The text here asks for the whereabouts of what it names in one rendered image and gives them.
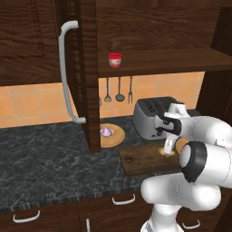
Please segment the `dark wood closed cabinet door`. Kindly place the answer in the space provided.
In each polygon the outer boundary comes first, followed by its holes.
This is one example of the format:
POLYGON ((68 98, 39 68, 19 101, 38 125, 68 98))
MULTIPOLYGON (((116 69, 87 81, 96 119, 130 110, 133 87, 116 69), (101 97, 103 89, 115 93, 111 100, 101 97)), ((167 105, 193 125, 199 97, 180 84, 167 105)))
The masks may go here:
POLYGON ((62 0, 0 0, 0 86, 59 82, 62 0))

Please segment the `hanging grey meat fork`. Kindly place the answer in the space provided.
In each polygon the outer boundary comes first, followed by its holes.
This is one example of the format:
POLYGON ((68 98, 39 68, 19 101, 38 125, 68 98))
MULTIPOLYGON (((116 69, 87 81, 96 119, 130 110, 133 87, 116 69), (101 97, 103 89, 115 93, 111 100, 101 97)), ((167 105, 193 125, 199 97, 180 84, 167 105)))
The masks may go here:
POLYGON ((130 77, 130 89, 129 89, 129 95, 128 95, 128 98, 129 98, 129 103, 132 103, 132 76, 130 77))

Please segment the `purple frosted cupcake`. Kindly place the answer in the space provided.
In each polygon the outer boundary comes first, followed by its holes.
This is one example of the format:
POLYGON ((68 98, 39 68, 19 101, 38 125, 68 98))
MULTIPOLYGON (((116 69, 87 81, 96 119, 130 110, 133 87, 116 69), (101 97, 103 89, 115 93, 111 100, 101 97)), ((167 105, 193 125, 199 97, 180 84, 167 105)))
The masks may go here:
POLYGON ((107 127, 103 128, 101 130, 101 135, 102 135, 103 138, 109 138, 109 137, 112 136, 112 134, 113 134, 113 130, 111 130, 111 129, 107 128, 107 127))

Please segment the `dark wood open cabinet door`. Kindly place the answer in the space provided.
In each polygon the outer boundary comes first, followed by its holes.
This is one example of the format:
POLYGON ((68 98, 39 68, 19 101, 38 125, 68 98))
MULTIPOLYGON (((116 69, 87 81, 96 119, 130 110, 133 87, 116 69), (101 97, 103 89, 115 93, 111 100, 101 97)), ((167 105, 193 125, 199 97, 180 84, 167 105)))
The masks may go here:
POLYGON ((80 117, 90 152, 101 150, 98 83, 96 0, 67 0, 70 20, 78 29, 71 30, 73 77, 72 98, 80 117))

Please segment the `dark wood cabinet side panel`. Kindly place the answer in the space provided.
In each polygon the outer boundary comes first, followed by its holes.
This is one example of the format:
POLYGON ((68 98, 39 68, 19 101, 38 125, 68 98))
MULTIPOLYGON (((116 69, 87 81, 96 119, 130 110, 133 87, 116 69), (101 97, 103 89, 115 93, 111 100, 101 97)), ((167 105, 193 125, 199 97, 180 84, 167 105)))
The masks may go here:
MULTIPOLYGON (((232 7, 221 7, 211 47, 232 58, 232 7)), ((232 126, 232 67, 204 74, 196 109, 232 126)))

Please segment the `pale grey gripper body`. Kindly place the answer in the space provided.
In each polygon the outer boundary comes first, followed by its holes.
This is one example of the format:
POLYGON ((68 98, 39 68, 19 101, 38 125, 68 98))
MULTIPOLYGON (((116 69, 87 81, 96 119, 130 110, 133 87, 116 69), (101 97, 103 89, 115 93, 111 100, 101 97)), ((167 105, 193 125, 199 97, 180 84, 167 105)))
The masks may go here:
POLYGON ((173 135, 170 134, 166 140, 165 140, 165 144, 164 144, 164 153, 166 156, 169 156, 171 151, 173 150, 173 148, 175 147, 175 143, 178 140, 178 136, 177 135, 173 135))

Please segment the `dark wood cabinet shelf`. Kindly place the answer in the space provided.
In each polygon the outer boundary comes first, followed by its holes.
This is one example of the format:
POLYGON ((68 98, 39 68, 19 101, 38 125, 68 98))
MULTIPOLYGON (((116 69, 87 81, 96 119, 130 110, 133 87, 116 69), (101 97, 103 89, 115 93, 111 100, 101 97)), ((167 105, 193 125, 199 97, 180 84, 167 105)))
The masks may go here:
POLYGON ((98 74, 228 70, 232 58, 211 47, 221 7, 232 0, 96 0, 98 74), (109 53, 121 54, 119 68, 109 53))

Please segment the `dark wood drawer front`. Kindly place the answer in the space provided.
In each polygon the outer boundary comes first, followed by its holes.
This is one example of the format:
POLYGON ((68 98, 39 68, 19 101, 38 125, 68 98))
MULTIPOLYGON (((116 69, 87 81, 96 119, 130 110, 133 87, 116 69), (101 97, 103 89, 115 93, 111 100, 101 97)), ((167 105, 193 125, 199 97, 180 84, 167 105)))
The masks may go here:
POLYGON ((0 232, 81 232, 76 211, 66 204, 0 213, 0 232))
POLYGON ((90 198, 78 202, 82 232, 87 232, 86 218, 90 220, 91 232, 140 232, 149 219, 152 205, 147 204, 139 191, 90 198), (129 205, 116 206, 111 198, 123 201, 136 196, 129 205))

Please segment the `red lidded jam jar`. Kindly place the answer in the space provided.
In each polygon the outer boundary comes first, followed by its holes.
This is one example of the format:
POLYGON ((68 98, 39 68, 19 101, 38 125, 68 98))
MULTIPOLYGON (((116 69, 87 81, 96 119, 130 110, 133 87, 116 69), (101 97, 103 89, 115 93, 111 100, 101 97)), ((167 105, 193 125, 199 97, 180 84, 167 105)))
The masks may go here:
POLYGON ((109 65, 111 68, 119 68, 121 66, 121 54, 109 53, 109 65))

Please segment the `hanging grey slotted spatula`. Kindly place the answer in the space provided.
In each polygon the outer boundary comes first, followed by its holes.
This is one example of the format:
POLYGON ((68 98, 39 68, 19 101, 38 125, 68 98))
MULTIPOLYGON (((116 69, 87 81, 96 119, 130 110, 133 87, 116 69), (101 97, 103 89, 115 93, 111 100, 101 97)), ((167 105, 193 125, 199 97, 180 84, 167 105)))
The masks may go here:
POLYGON ((104 98, 105 102, 111 102, 111 96, 109 94, 109 77, 106 78, 106 96, 104 98))

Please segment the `hanging grey ladle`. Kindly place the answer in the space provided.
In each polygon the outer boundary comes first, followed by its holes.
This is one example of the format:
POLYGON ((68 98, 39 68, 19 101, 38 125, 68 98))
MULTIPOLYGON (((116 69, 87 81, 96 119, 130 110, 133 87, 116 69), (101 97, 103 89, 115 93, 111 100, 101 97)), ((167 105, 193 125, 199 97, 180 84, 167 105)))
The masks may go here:
POLYGON ((121 78, 118 78, 118 94, 115 96, 117 102, 123 102, 125 96, 121 94, 121 78))

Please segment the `silver toaster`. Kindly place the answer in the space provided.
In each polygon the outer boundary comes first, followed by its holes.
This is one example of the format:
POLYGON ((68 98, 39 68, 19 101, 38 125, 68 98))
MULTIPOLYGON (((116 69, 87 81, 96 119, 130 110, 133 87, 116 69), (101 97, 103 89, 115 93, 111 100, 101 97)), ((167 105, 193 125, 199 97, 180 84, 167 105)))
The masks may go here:
POLYGON ((133 113, 133 124, 145 140, 163 140, 168 134, 179 135, 179 120, 170 113, 180 113, 185 104, 173 97, 156 97, 137 100, 133 113))

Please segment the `dark wooden cutting board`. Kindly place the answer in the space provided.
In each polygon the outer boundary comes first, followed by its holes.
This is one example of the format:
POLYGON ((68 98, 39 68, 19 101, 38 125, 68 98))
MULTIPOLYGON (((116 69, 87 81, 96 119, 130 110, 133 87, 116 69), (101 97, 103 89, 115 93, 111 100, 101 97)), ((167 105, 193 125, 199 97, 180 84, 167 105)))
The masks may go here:
POLYGON ((163 142, 119 147, 119 155, 125 174, 137 176, 181 172, 179 154, 173 150, 167 157, 163 148, 163 142))

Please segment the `round light wooden board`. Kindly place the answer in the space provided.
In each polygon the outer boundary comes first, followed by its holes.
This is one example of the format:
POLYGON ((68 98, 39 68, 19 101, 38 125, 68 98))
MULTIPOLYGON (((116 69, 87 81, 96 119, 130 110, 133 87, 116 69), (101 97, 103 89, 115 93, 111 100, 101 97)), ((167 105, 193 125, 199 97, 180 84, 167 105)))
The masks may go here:
POLYGON ((101 136, 101 147, 102 148, 111 148, 111 147, 115 147, 115 146, 121 144, 124 141, 125 132, 118 125, 111 124, 111 123, 102 123, 100 125, 100 136, 101 136), (109 138, 103 138, 101 135, 101 130, 105 127, 113 130, 113 134, 109 138))

